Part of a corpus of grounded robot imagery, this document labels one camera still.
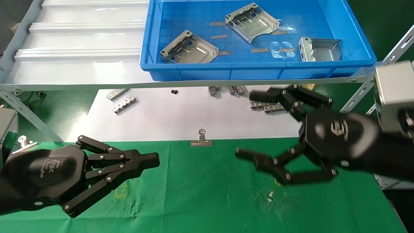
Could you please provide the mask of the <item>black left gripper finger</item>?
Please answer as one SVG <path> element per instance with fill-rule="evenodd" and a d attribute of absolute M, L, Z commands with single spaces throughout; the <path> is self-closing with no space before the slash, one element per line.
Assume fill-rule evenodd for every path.
<path fill-rule="evenodd" d="M 137 149 L 120 150 L 84 135 L 78 137 L 77 147 L 92 152 L 87 161 L 93 168 L 106 168 L 120 163 L 131 164 L 134 169 L 139 165 L 143 165 L 144 169 L 156 168 L 160 165 L 157 152 L 142 154 Z"/>

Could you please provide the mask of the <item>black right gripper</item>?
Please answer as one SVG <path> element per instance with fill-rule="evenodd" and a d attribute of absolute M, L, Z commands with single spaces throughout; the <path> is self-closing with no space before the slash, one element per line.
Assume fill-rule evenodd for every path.
<path fill-rule="evenodd" d="M 360 113 L 332 111 L 333 99 L 299 85 L 254 90 L 249 99 L 279 103 L 296 121 L 304 120 L 305 144 L 297 144 L 274 158 L 236 149 L 237 158 L 252 162 L 257 171 L 272 175 L 281 185 L 329 182 L 338 175 L 334 166 L 413 181 L 412 140 L 383 133 L 374 118 Z M 307 113 L 303 105 L 321 109 Z M 306 155 L 320 169 L 288 171 L 285 166 L 301 155 Z"/>

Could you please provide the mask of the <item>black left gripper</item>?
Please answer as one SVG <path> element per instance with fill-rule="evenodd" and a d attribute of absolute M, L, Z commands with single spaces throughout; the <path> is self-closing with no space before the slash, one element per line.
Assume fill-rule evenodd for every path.
<path fill-rule="evenodd" d="M 158 167 L 120 163 L 84 174 L 86 161 L 86 152 L 74 145 L 10 155 L 1 169 L 1 214 L 63 205 L 75 218 L 126 180 Z"/>

